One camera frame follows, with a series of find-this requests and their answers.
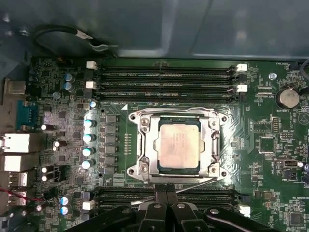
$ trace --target motherboard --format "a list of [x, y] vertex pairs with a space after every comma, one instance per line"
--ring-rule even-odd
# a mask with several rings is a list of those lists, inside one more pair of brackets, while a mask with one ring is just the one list
[[308, 231], [309, 90], [295, 66], [33, 58], [16, 130], [46, 136], [36, 194], [53, 194], [34, 213], [39, 230], [137, 209], [155, 183], [174, 183], [200, 211]]

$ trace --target chip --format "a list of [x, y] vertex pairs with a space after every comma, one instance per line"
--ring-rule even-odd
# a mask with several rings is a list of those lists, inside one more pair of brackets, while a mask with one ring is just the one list
[[66, 161], [66, 157], [65, 156], [59, 156], [59, 161]]
[[301, 213], [290, 214], [290, 225], [302, 225], [303, 223], [303, 215]]
[[43, 110], [44, 110], [44, 112], [51, 112], [52, 111], [52, 106], [45, 105]]
[[105, 128], [105, 132], [106, 132], [106, 133], [115, 133], [116, 131], [117, 131], [116, 126], [107, 126], [107, 127]]
[[66, 117], [66, 112], [64, 112], [64, 111], [59, 112], [58, 117], [59, 118], [65, 118]]
[[273, 153], [275, 149], [274, 138], [260, 138], [260, 152]]
[[106, 146], [105, 147], [105, 153], [115, 153], [116, 152], [116, 146]]
[[81, 138], [81, 134], [79, 132], [73, 133], [73, 139], [80, 139], [80, 138]]
[[155, 149], [163, 168], [196, 168], [200, 154], [197, 125], [164, 124], [160, 127]]
[[74, 197], [74, 198], [81, 198], [81, 196], [82, 196], [82, 193], [81, 193], [81, 192], [74, 192], [74, 193], [73, 193], [73, 197]]
[[264, 199], [270, 200], [271, 199], [271, 192], [264, 192]]
[[115, 123], [117, 122], [117, 116], [116, 115], [107, 115], [106, 116], [106, 123]]
[[79, 210], [73, 210], [73, 217], [79, 217], [81, 212]]
[[105, 137], [105, 142], [106, 143], [116, 143], [116, 136], [106, 136]]
[[84, 183], [84, 178], [83, 177], [77, 177], [75, 178], [75, 183], [78, 185], [81, 185]]

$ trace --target white connector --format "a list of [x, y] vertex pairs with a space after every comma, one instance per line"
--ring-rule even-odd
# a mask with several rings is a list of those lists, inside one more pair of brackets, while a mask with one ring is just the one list
[[238, 85], [237, 86], [237, 92], [238, 93], [246, 93], [246, 92], [248, 92], [248, 86], [247, 85]]
[[95, 61], [87, 61], [86, 68], [97, 70], [98, 69], [98, 65], [97, 65], [97, 63]]
[[96, 89], [97, 88], [97, 84], [94, 81], [86, 81], [86, 88]]
[[83, 202], [83, 210], [92, 210], [95, 207], [96, 202], [94, 200]]
[[237, 72], [246, 72], [248, 69], [248, 65], [247, 64], [238, 64], [236, 66], [236, 71]]

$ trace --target red wire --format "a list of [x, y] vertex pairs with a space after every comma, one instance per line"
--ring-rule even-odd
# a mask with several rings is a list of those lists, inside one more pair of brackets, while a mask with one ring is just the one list
[[14, 195], [14, 196], [16, 196], [18, 198], [25, 199], [26, 201], [33, 201], [33, 202], [43, 202], [44, 201], [44, 199], [24, 197], [24, 196], [22, 196], [22, 195], [20, 195], [18, 193], [15, 193], [15, 192], [3, 189], [3, 188], [0, 188], [0, 191], [1, 192], [6, 192], [9, 195]]

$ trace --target integrated circuit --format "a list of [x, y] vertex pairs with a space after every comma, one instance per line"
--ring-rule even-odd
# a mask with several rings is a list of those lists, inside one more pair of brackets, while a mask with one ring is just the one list
[[275, 150], [275, 141], [273, 137], [260, 137], [260, 152], [273, 153]]
[[290, 213], [290, 225], [302, 225], [304, 223], [304, 218], [301, 213]]

